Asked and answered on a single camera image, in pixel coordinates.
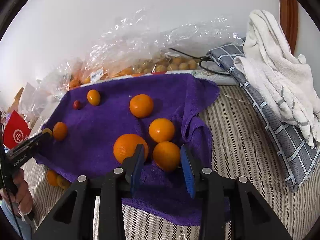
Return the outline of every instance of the blue jeans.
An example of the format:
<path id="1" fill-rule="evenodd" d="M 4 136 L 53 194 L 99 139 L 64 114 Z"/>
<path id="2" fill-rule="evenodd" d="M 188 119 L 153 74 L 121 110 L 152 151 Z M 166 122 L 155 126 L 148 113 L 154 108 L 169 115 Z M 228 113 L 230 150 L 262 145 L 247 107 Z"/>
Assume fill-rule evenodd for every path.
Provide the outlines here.
<path id="1" fill-rule="evenodd" d="M 10 224 L 13 226 L 13 228 L 16 230 L 16 232 L 19 234 L 19 230 L 17 228 L 16 222 L 13 218 L 12 212 L 11 210 L 8 209 L 5 201 L 0 201 L 0 206 L 4 212 L 4 214 L 6 215 L 7 219 L 9 220 Z M 23 222 L 21 220 L 21 218 L 16 217 L 18 224 L 20 226 L 21 232 L 22 232 L 22 236 L 23 236 L 23 240 L 31 240 L 31 226 L 29 224 L 27 224 L 26 222 Z"/>

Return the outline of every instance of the label sticker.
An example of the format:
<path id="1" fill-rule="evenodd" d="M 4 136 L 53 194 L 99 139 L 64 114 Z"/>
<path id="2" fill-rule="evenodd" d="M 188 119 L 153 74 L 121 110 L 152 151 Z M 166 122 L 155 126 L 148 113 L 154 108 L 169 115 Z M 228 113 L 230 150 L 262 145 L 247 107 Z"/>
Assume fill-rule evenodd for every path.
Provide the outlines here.
<path id="1" fill-rule="evenodd" d="M 103 67 L 90 74 L 90 82 L 93 83 L 93 82 L 100 80 L 102 75 L 103 75 Z"/>
<path id="2" fill-rule="evenodd" d="M 166 56 L 169 56 L 169 57 L 181 57 L 180 54 L 177 54 L 177 53 L 172 53 L 172 52 L 167 52 L 165 53 Z"/>

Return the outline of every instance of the finger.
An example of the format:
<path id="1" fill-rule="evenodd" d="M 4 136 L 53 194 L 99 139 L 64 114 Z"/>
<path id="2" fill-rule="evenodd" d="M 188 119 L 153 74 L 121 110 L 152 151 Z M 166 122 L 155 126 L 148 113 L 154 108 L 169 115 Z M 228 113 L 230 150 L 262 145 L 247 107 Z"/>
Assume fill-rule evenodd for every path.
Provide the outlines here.
<path id="1" fill-rule="evenodd" d="M 25 194 L 28 192 L 29 185 L 26 181 L 22 181 L 20 185 L 18 186 L 18 192 L 16 194 L 16 202 L 19 203 Z"/>
<path id="2" fill-rule="evenodd" d="M 13 183 L 16 185 L 19 185 L 20 183 L 23 182 L 23 178 L 24 178 L 24 171 L 23 169 L 19 169 L 14 175 Z"/>
<path id="3" fill-rule="evenodd" d="M 31 210 L 31 208 L 32 208 L 31 194 L 25 195 L 25 197 L 21 200 L 18 208 L 23 213 L 27 213 Z"/>
<path id="4" fill-rule="evenodd" d="M 4 188 L 0 189 L 0 195 L 9 204 L 9 197 L 8 197 L 8 194 Z M 9 196 L 10 196 L 12 202 L 14 202 L 16 200 L 16 198 L 14 197 L 14 195 L 11 192 L 9 193 Z"/>

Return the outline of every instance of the red bag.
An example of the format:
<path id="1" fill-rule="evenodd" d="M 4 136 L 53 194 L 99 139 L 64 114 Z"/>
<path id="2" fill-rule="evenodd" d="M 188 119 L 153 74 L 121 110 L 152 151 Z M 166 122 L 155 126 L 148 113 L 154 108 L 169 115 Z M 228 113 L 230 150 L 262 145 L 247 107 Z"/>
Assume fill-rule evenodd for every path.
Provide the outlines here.
<path id="1" fill-rule="evenodd" d="M 13 111 L 4 129 L 4 145 L 12 149 L 27 140 L 30 132 L 26 121 L 16 111 Z"/>

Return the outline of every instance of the white logo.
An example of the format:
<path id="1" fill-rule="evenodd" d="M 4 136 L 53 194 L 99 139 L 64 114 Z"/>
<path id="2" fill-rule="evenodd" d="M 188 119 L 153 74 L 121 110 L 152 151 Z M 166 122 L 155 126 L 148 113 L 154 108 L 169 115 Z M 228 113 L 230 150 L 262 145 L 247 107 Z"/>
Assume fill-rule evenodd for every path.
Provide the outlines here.
<path id="1" fill-rule="evenodd" d="M 13 139 L 16 143 L 20 143 L 23 141 L 23 133 L 21 130 L 17 129 L 13 133 Z"/>
<path id="2" fill-rule="evenodd" d="M 25 154 L 24 156 L 22 156 L 20 159 L 18 159 L 13 166 L 17 166 L 20 162 L 22 162 L 25 158 L 27 157 L 27 155 Z"/>

